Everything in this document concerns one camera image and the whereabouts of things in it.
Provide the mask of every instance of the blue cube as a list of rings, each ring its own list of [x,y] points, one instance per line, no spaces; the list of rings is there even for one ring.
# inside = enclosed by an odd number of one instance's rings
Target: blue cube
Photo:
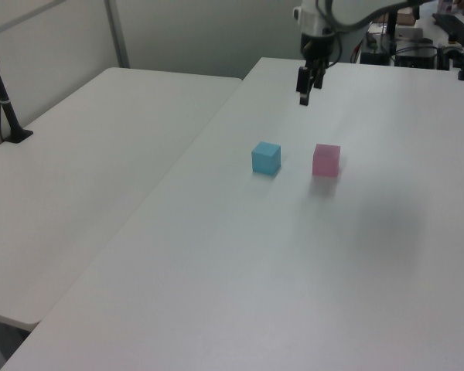
[[[274,175],[280,169],[280,146],[261,141],[251,153],[253,172]]]

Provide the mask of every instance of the cube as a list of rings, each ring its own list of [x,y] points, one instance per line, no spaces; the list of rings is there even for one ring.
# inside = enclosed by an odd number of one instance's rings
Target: cube
[[[261,141],[253,149],[253,172],[274,175],[280,168],[280,146]]]
[[[316,176],[339,176],[340,147],[338,145],[316,145],[312,157],[312,174]]]

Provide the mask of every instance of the white tabletop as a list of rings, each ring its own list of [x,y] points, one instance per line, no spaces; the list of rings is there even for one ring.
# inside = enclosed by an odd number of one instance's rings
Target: white tabletop
[[[430,2],[421,6],[421,17],[416,21],[415,27],[423,28],[423,37],[433,40],[436,46],[438,44],[447,46],[449,45],[449,35],[440,26],[435,24],[435,19],[432,17],[432,14],[437,11],[437,3]],[[462,10],[454,7],[451,14],[464,23]]]
[[[239,83],[106,70],[0,145],[0,321],[34,328]]]
[[[258,63],[4,371],[464,370],[464,83],[339,64],[302,107],[301,64]]]

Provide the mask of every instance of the white wall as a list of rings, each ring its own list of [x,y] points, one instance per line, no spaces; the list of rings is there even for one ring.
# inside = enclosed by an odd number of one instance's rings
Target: white wall
[[[22,126],[117,65],[103,0],[66,0],[0,33],[0,73]]]
[[[302,0],[116,0],[131,68],[244,78],[262,56],[301,59]],[[359,42],[345,42],[349,61]]]

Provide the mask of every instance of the table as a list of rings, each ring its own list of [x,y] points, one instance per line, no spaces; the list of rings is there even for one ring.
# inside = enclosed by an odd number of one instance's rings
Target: table
[[[443,45],[449,44],[449,35],[440,26],[435,24],[432,14],[436,13],[437,2],[426,3],[421,6],[421,18],[416,21],[415,27],[423,28],[423,36],[433,40],[434,44],[438,46],[440,43]],[[464,15],[462,10],[454,9],[452,13],[461,22],[464,23]]]
[[[4,371],[464,369],[464,82],[341,63],[302,107],[301,64],[257,64]]]
[[[109,69],[0,145],[0,321],[32,330],[239,83]]]

